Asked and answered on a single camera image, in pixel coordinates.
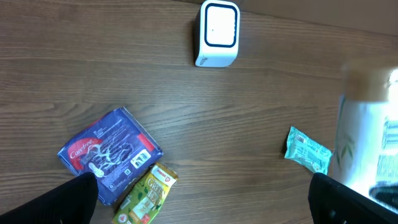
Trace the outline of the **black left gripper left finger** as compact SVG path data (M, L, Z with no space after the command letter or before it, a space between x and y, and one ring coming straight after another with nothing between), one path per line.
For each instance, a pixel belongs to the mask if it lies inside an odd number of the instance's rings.
M1 223L89 223L98 199L95 175L86 172L1 215Z

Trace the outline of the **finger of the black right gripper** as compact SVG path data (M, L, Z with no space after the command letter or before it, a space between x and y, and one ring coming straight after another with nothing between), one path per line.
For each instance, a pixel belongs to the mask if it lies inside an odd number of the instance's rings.
M372 198L388 205L397 205L397 186L376 186L369 190Z

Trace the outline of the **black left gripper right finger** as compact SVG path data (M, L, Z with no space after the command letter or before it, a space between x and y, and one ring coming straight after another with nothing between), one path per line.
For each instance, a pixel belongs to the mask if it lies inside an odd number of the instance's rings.
M365 197L319 172L312 177L308 202L314 223L397 224L397 205Z

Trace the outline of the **teal tissue packet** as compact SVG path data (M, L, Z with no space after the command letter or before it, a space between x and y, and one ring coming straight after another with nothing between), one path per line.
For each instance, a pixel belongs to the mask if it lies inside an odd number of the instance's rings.
M286 141L285 159L306 167L313 173L328 175L332 152L291 126Z

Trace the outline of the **green tea drink carton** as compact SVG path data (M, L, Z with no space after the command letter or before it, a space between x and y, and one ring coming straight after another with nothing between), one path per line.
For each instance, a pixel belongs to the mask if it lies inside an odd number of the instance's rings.
M172 186L178 182L177 173L166 165L156 163L128 193L117 210L112 224L150 224L159 213Z

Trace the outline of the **purple Carefree pad pack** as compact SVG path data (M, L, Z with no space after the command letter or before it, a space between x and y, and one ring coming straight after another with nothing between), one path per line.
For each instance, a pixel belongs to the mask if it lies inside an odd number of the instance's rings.
M112 205L163 154L156 141L122 107L72 137L57 156L75 176L92 172L98 183L98 199Z

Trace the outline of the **white tube gold cap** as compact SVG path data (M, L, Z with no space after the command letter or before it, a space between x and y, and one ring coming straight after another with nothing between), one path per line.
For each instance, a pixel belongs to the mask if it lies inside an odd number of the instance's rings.
M352 60L343 75L333 178L369 197L397 186L397 57Z

